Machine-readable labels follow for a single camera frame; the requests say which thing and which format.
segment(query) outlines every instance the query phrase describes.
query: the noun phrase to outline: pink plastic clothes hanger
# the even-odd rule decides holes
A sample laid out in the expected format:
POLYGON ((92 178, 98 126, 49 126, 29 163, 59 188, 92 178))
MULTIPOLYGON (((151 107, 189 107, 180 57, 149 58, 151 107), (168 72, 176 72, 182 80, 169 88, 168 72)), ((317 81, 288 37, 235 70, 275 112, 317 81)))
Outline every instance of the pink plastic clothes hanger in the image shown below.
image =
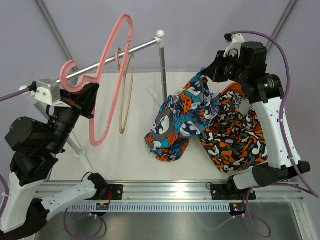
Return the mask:
MULTIPOLYGON (((131 17, 127 14, 124 14, 122 16, 119 17, 118 21, 116 22, 111 35, 109 36, 109 39, 105 45, 105 48, 103 50, 101 59, 100 59, 100 63, 99 63, 99 67, 97 69, 97 73, 95 75, 95 77, 92 76, 86 76, 84 75, 82 77, 82 79, 80 80, 80 83, 77 84, 76 86, 71 86, 68 83, 67 80, 67 76, 68 76, 68 72, 74 68, 76 66, 76 61, 71 60, 66 62, 60 71, 60 81, 61 81, 61 85, 63 86, 63 88, 65 90, 67 90, 70 93, 75 93, 75 92, 79 92, 85 85, 86 83, 100 83, 101 80, 101 75, 104 71, 105 68, 105 62, 107 60, 107 57, 109 55, 109 52, 111 50, 111 47, 117 37, 117 34, 121 28, 121 26, 123 25, 123 23, 127 21, 129 24, 129 34, 128 34, 128 41, 127 41, 127 45, 125 47, 125 51, 124 51, 124 56, 123 56, 123 62, 120 68, 120 73, 119 73, 119 77, 118 77, 118 82, 116 85, 116 89, 115 89, 115 93, 113 96, 113 101, 112 101, 112 105, 111 105, 111 110, 109 113, 109 117, 107 120, 107 124, 105 127, 105 131, 103 133, 102 138, 99 141, 96 141, 95 138, 95 118, 91 118, 90 122, 89 122, 89 135, 90 135, 90 143, 92 146, 99 146, 101 145, 107 138, 108 136, 108 132, 110 129, 110 125, 112 123, 112 119, 114 117, 115 114, 115 110, 116 110, 116 105, 117 105, 117 101, 118 101, 118 96, 119 96, 119 92, 120 92, 120 87, 121 87, 121 83, 122 83, 122 79, 124 76, 124 72, 125 72, 125 68, 126 68, 126 63, 127 63, 127 59, 128 59, 128 55, 129 55, 129 50, 130 50, 130 46, 131 46, 131 41, 134 35, 134 23, 131 19, 131 17)), ((93 109, 92 114, 96 113, 96 108, 93 109)))

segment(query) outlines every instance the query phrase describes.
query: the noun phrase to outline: garment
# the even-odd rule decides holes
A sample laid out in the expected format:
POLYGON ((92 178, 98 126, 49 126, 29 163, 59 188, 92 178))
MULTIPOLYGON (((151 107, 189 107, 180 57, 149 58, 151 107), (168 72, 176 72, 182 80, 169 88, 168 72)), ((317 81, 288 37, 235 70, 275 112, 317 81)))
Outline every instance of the garment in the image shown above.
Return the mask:
POLYGON ((214 164, 225 173, 242 171, 268 159, 266 141, 255 110, 251 108, 246 117, 239 111, 244 100, 243 92, 223 92, 218 115, 210 128, 199 136, 214 164))
POLYGON ((203 133, 219 111, 219 94, 210 93, 208 79, 199 72, 162 104, 145 142, 151 156, 165 162, 182 157, 190 138, 203 133))

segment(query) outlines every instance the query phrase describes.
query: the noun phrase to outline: metal beam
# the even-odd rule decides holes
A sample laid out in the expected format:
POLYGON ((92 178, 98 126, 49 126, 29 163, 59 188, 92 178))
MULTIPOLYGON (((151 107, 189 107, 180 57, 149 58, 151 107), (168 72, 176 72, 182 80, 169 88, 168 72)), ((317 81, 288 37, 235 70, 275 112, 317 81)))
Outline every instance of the metal beam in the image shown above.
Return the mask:
MULTIPOLYGON (((277 23, 275 29, 273 30, 273 33, 271 35, 271 37, 276 40, 278 38, 278 36, 280 35, 281 31, 284 28, 284 25, 286 24, 286 22, 289 19, 289 16, 291 15, 291 13, 294 11, 295 7, 297 6, 297 3, 299 2, 299 0, 290 0, 288 5, 286 6, 284 12, 282 13, 282 16, 279 20, 279 22, 277 23)), ((266 49, 268 52, 270 52, 270 49, 272 48, 274 44, 269 41, 266 44, 266 49)))
MULTIPOLYGON (((37 7, 39 8, 42 16, 44 17, 46 23, 48 24, 48 27, 50 28, 52 35, 54 37, 54 39, 57 41, 64 57, 66 58, 66 60, 73 60, 74 58, 72 57, 69 49, 67 48, 67 45, 64 41, 64 39, 62 38, 61 33, 59 32, 57 25, 53 19, 53 17, 51 16, 48 7, 46 6, 45 2, 43 0, 34 0, 35 4, 37 5, 37 7)), ((78 71, 78 67, 74 67, 73 68, 74 71, 78 71)))

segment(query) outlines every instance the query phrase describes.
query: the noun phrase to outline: vertical pole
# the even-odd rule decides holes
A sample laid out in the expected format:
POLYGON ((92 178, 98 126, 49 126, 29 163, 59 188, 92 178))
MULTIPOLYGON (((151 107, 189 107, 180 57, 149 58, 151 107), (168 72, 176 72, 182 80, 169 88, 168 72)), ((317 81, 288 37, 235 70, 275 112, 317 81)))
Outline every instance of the vertical pole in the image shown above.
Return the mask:
POLYGON ((156 32, 156 39, 159 46, 160 55, 160 72, 162 84, 162 98, 165 102, 167 100, 167 77, 166 77, 166 62, 165 62, 165 32, 159 30, 156 32))

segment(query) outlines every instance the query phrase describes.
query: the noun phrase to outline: hanger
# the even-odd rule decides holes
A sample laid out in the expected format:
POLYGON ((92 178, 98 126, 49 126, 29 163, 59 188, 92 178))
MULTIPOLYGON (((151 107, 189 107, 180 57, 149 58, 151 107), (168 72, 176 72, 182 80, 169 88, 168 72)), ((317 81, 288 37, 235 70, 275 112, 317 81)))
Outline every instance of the hanger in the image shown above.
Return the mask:
MULTIPOLYGON (((121 48, 118 48, 115 54, 115 63, 118 68, 118 70, 121 69, 121 65, 119 62, 119 54, 121 53, 121 48)), ((128 60, 128 63, 126 64, 126 68, 124 70, 124 76, 123 76, 123 83, 122 83, 122 98, 121 98, 121 105, 120 105, 120 118, 119 118, 119 132, 120 134, 124 134, 126 130, 127 120, 128 120, 128 114, 129 114, 129 108, 130 108, 130 102, 131 102, 131 95, 132 95, 132 88, 134 85, 134 74, 135 74, 135 55, 131 54, 128 60), (129 69, 129 64, 132 59, 132 73, 131 73, 131 84, 130 84, 130 90, 129 90, 129 98, 127 102, 127 107, 125 111, 124 116, 124 123, 122 122, 123 114, 124 114, 124 101, 125 101, 125 87, 126 87, 126 79, 127 79, 127 73, 129 69)))
MULTIPOLYGON (((128 41, 127 41, 127 45, 125 47, 124 56, 123 56, 123 62, 122 62, 121 68, 120 68, 118 82, 117 82, 115 93, 114 93, 114 96, 113 96, 112 106, 111 106, 111 110, 110 110, 109 117, 108 117, 108 120, 107 120, 107 124, 106 124, 106 127, 105 127, 105 131, 103 133, 102 138, 99 141, 96 141, 96 138, 95 138, 95 118, 91 118, 90 121, 89 121, 90 143, 91 143, 92 146, 95 146, 95 147, 101 145, 106 140, 106 138, 108 136, 109 129, 110 129, 110 125, 112 123, 112 119, 113 119, 114 114, 115 114, 115 109, 116 109, 116 105, 117 105, 117 101, 118 101, 120 86, 121 86, 122 79, 123 79, 124 72, 125 72, 125 63, 128 60, 129 50, 130 50, 130 47, 131 47, 131 41, 132 41, 132 38, 133 38, 133 35, 134 35, 134 23, 133 23, 131 17, 129 15, 127 15, 127 14, 124 14, 124 15, 120 16, 120 18, 117 20, 117 22, 116 22, 116 24, 115 24, 115 26, 114 26, 114 28, 112 30, 112 33, 109 36, 109 39, 108 39, 108 41, 107 41, 107 43, 105 45, 105 48, 103 50, 103 53, 102 53, 102 56, 101 56, 101 59, 100 59, 100 63, 99 63, 99 66, 98 66, 98 69, 97 69, 95 77, 84 75, 79 80, 80 81, 79 84, 77 84, 76 86, 71 86, 68 83, 67 76, 68 76, 68 72, 72 68, 74 68, 76 66, 76 61, 74 61, 74 60, 66 62, 62 66, 61 71, 60 71, 61 85, 64 87, 65 90, 67 90, 68 92, 71 92, 71 93, 79 92, 86 85, 86 83, 100 83, 101 76, 102 76, 102 73, 103 73, 104 68, 105 68, 105 62, 107 60, 107 57, 108 57, 109 52, 111 50, 111 47, 112 47, 112 45, 113 45, 113 43, 114 43, 114 41, 115 41, 115 39, 117 37, 117 34, 119 33, 119 30, 121 29, 121 26, 123 25, 123 23, 125 21, 127 21, 128 24, 129 24, 128 41)), ((95 113, 96 113, 96 108, 94 108, 93 111, 92 111, 93 115, 95 113)))

